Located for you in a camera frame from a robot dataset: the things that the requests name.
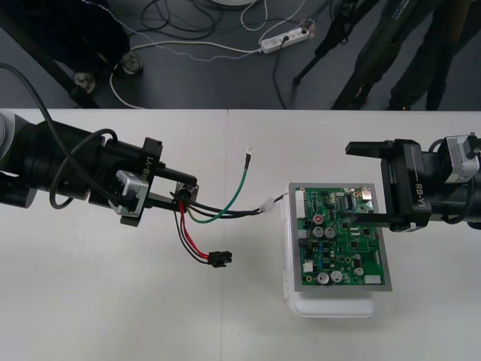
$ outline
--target black stand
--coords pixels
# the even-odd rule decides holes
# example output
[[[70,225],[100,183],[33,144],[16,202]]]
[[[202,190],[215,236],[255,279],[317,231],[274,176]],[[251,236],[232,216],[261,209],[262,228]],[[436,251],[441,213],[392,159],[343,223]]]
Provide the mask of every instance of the black stand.
[[[67,91],[74,102],[82,108],[100,108],[2,8],[0,8],[0,26]]]
[[[330,49],[342,44],[357,24],[379,0],[345,0],[334,18],[324,41],[316,49],[316,57],[294,78],[301,78],[324,57]],[[403,41],[423,19],[443,0],[392,0],[383,10],[380,24],[359,54],[355,70],[331,109],[359,109],[373,85],[381,79],[396,59]]]

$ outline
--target metal frame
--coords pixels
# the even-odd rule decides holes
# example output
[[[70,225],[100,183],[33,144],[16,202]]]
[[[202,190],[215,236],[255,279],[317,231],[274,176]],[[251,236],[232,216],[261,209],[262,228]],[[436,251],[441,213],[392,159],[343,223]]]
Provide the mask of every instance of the metal frame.
[[[0,26],[65,89],[74,102],[85,109],[100,108],[92,97],[79,87],[2,7],[0,7]]]
[[[379,291],[392,291],[391,275],[389,274],[388,259],[386,255],[386,247],[384,245],[383,230],[377,229],[379,235],[379,248],[381,262],[383,264],[384,281],[385,284],[375,285],[369,284],[364,286],[351,286],[351,285],[329,285],[329,286],[317,286],[317,285],[304,285],[301,283],[301,253],[298,243],[298,226],[297,216],[295,213],[295,190],[296,188],[360,188],[368,186],[371,188],[371,194],[373,196],[373,209],[375,212],[379,211],[377,205],[376,189],[374,184],[366,183],[290,183],[289,184],[289,216],[291,217],[291,242],[292,242],[292,257],[294,265],[294,291],[295,292],[316,292],[316,293],[351,293],[355,292],[379,292]]]

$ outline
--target dark floor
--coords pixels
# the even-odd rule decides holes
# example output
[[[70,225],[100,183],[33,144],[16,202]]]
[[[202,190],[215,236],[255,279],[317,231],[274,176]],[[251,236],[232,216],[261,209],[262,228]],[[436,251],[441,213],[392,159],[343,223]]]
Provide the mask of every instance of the dark floor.
[[[149,0],[110,0],[113,12],[133,29],[139,29],[139,13]],[[301,0],[268,0],[269,17],[287,17]],[[304,19],[320,1],[307,0],[306,5],[295,20]],[[189,22],[200,26],[207,25],[188,0],[169,2],[171,11]],[[383,2],[379,3],[355,28],[349,43],[332,50],[306,77],[299,86],[295,100],[291,99],[292,78],[312,58],[313,51],[325,36],[330,24],[328,17],[318,23],[316,37],[283,50],[279,67],[281,92],[288,100],[288,108],[329,109],[352,73],[355,59],[363,44],[376,25]],[[262,20],[263,7],[256,5],[247,13],[246,22]],[[239,25],[240,12],[224,14],[221,29]],[[394,65],[384,78],[371,90],[364,109],[380,110],[387,105],[390,89],[408,66],[422,36],[428,28],[427,19],[404,43]],[[270,36],[290,30],[292,25],[284,25],[274,30]],[[239,28],[228,34],[213,34],[207,41],[214,41],[231,47],[253,50],[263,31],[248,32]],[[169,38],[150,34],[154,41]],[[145,44],[147,40],[139,35],[132,37],[132,46]],[[18,67],[33,82],[49,108],[73,108],[75,103],[65,91],[27,55],[8,35],[0,30],[0,62]],[[199,58],[225,54],[240,55],[215,47],[195,45],[171,45],[177,51],[187,52]],[[122,97],[144,108],[252,108],[278,109],[271,81],[272,68],[277,53],[255,54],[240,60],[216,59],[212,62],[196,62],[187,56],[177,56],[155,47],[139,50],[144,60],[145,70],[139,77],[127,77],[116,82],[117,91]],[[440,107],[443,111],[481,111],[481,35],[478,34],[454,59],[448,79],[448,89]],[[102,108],[124,108],[117,101],[108,84],[95,94]],[[424,109],[424,99],[414,110]],[[0,108],[34,108],[21,84],[6,72],[0,73]]]

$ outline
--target white power strip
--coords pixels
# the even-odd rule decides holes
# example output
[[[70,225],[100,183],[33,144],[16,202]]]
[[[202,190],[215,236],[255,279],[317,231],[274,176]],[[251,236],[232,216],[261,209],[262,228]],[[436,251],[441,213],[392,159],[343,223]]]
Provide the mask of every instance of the white power strip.
[[[309,36],[310,34],[306,29],[297,28],[290,32],[279,34],[274,38],[261,41],[261,49],[265,54],[269,54],[280,49],[280,45],[283,43],[285,37],[288,37],[289,39],[284,42],[283,49],[300,41],[304,41],[309,38]]]

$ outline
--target white cord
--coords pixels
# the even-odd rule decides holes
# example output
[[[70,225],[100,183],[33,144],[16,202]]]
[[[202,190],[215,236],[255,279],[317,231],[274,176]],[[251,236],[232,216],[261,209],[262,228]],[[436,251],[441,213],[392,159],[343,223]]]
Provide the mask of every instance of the white cord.
[[[277,28],[279,25],[282,25],[282,24],[284,24],[286,21],[291,20],[293,17],[295,17],[295,16],[297,15],[297,13],[302,9],[302,7],[304,6],[305,3],[306,3],[306,0],[302,0],[301,5],[300,5],[299,8],[294,12],[293,15],[291,15],[290,17],[288,17],[288,18],[285,19],[285,20],[282,20],[281,22],[279,22],[279,23],[277,23],[276,25],[270,27],[269,29],[267,29],[267,30],[265,31],[265,33],[262,34],[262,36],[260,37],[260,39],[259,39],[259,45],[261,44],[262,39],[264,39],[264,37],[265,37],[269,32],[271,32],[271,30]]]
[[[248,56],[248,55],[253,53],[250,50],[235,49],[234,47],[227,47],[225,45],[211,43],[209,41],[175,41],[175,40],[159,41],[159,42],[151,43],[151,44],[142,44],[142,45],[138,45],[136,47],[133,47],[132,50],[144,49],[146,47],[158,47],[161,44],[209,45],[211,47],[220,47],[222,49],[236,51],[238,53],[244,53],[241,57]],[[137,105],[130,104],[130,103],[128,103],[128,102],[126,102],[125,100],[122,99],[122,97],[119,95],[119,93],[113,87],[113,73],[110,75],[110,88],[112,89],[112,93],[116,96],[116,98],[119,99],[119,101],[122,102],[127,107],[132,108],[132,109],[146,109],[146,108],[138,107]]]
[[[257,32],[258,30],[262,29],[266,22],[268,21],[268,0],[264,0],[264,9],[265,9],[265,18],[264,18],[264,22],[260,25],[260,27],[258,28],[250,28],[248,26],[246,26],[246,24],[244,24],[244,14],[246,13],[246,11],[248,11],[258,0],[254,0],[247,8],[244,9],[244,11],[242,11],[242,14],[240,14],[240,23],[242,24],[242,26],[244,27],[244,29],[250,31],[250,32]]]
[[[136,32],[135,30],[133,29],[130,29],[126,24],[124,24],[122,21],[118,20],[112,13],[112,11],[110,11],[109,9],[107,9],[105,6],[103,5],[100,5],[100,4],[96,4],[96,3],[93,3],[93,2],[88,2],[87,0],[81,0],[83,3],[85,4],[88,4],[88,5],[93,5],[93,6],[96,6],[98,8],[101,8],[103,11],[107,11],[111,16],[112,18],[117,21],[121,26],[123,26],[124,28],[126,28],[127,30],[129,30],[130,32],[133,32],[134,34],[138,34],[138,35],[142,35],[143,37],[145,37],[149,42],[150,42],[150,46],[155,46],[155,47],[158,47],[159,49],[163,49],[163,50],[168,50],[170,51],[171,53],[175,54],[175,55],[185,55],[185,56],[188,56],[190,59],[192,60],[195,60],[196,62],[212,62],[213,60],[215,59],[232,59],[232,60],[239,60],[239,59],[242,59],[242,58],[245,58],[246,56],[249,56],[250,54],[254,54],[254,53],[259,53],[261,52],[261,49],[256,49],[256,50],[242,50],[241,52],[244,53],[244,55],[242,56],[226,56],[226,55],[216,55],[216,56],[213,56],[209,59],[199,59],[199,58],[195,58],[194,56],[188,54],[188,53],[179,53],[177,51],[175,51],[174,49],[171,49],[170,47],[163,47],[163,46],[160,46],[160,44],[184,44],[183,42],[172,42],[172,41],[160,41],[160,42],[155,42],[154,40],[152,40],[152,38],[150,38],[150,36],[148,35],[145,35],[143,32]],[[192,43],[192,42],[187,42],[187,44],[201,44],[201,42],[198,42],[198,43]]]

